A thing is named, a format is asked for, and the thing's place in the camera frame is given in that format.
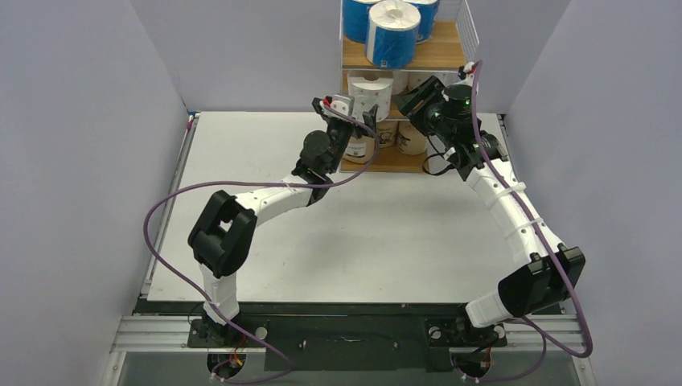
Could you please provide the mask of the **blue roll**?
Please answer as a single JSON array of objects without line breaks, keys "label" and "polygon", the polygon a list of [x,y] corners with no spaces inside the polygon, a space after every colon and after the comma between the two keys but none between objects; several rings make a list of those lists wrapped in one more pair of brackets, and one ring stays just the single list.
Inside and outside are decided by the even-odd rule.
[{"label": "blue roll", "polygon": [[440,2],[440,0],[407,0],[407,3],[415,6],[421,15],[417,29],[417,44],[424,43],[432,37]]},{"label": "blue roll", "polygon": [[364,44],[368,33],[369,10],[379,0],[342,0],[343,33],[355,43]]},{"label": "blue roll", "polygon": [[420,11],[405,1],[380,1],[371,6],[364,44],[367,60],[377,68],[405,68],[415,56],[420,22]]}]

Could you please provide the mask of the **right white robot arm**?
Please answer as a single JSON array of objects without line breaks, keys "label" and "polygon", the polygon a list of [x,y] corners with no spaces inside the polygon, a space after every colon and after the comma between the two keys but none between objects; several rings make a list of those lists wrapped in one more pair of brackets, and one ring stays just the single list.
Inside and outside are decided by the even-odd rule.
[{"label": "right white robot arm", "polygon": [[532,206],[498,138],[481,128],[474,94],[465,82],[445,86],[431,76],[395,99],[413,127],[441,141],[442,157],[482,200],[511,250],[513,271],[454,320],[464,343],[476,342],[487,326],[569,299],[585,266],[582,251],[567,247]]}]

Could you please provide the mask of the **white floral roll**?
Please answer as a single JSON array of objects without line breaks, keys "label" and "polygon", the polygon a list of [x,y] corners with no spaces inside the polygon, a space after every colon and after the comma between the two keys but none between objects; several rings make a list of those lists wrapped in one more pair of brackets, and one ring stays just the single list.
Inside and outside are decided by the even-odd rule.
[{"label": "white floral roll", "polygon": [[408,90],[412,91],[426,82],[431,76],[435,76],[442,83],[447,80],[446,72],[410,72],[408,76]]},{"label": "white floral roll", "polygon": [[409,74],[403,71],[392,73],[392,95],[402,94],[409,85]]},{"label": "white floral roll", "polygon": [[377,106],[376,120],[388,118],[393,75],[391,72],[350,70],[347,74],[348,94],[354,99],[352,115],[362,121],[363,113]]}]

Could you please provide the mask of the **blue roll front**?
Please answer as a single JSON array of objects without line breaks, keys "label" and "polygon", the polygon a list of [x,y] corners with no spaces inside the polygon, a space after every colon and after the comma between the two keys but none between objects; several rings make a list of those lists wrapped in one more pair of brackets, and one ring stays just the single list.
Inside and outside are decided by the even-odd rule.
[{"label": "blue roll front", "polygon": [[368,33],[369,10],[379,0],[342,0],[343,33],[355,43],[364,44]]}]

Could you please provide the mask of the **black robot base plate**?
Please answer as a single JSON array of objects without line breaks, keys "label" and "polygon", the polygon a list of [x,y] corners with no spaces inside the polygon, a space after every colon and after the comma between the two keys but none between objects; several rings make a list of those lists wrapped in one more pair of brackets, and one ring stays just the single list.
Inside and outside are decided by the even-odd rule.
[{"label": "black robot base plate", "polygon": [[462,303],[244,302],[233,321],[251,336],[201,315],[191,321],[187,345],[207,349],[218,363],[244,360],[268,343],[267,371],[427,372],[481,363],[507,345],[502,325],[474,328]]}]

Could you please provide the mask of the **brown roll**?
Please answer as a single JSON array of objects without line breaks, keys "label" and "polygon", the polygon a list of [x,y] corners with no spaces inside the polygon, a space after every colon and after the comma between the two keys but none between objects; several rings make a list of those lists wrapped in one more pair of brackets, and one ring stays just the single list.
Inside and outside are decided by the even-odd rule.
[{"label": "brown roll", "polygon": [[398,121],[381,121],[377,123],[376,132],[379,135],[381,149],[395,145],[398,127]]},{"label": "brown roll", "polygon": [[426,151],[426,137],[410,122],[402,121],[396,133],[396,147],[402,154],[419,155]]},{"label": "brown roll", "polygon": [[375,153],[375,143],[374,137],[356,138],[351,136],[344,151],[343,159],[355,164],[365,164]]}]

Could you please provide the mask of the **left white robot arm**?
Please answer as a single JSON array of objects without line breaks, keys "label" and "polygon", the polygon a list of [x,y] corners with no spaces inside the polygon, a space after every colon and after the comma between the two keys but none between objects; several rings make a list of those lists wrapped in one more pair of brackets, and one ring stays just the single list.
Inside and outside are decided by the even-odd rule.
[{"label": "left white robot arm", "polygon": [[245,263],[258,226],[290,210],[309,207],[328,192],[331,174],[339,168],[353,137],[376,130],[378,107],[373,105],[360,120],[352,114],[353,98],[345,95],[315,98],[315,112],[326,130],[306,135],[290,175],[280,187],[265,187],[237,195],[216,191],[207,201],[187,243],[203,275],[209,299],[203,304],[199,334],[221,346],[239,338],[236,272]]}]

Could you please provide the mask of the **blue roll back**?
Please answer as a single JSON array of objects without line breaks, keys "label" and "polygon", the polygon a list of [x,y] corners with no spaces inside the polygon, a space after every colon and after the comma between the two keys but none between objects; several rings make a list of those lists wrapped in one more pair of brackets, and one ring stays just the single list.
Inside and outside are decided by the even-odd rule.
[{"label": "blue roll back", "polygon": [[364,44],[367,60],[377,68],[405,68],[415,56],[420,22],[420,11],[405,1],[380,1],[371,6]]}]

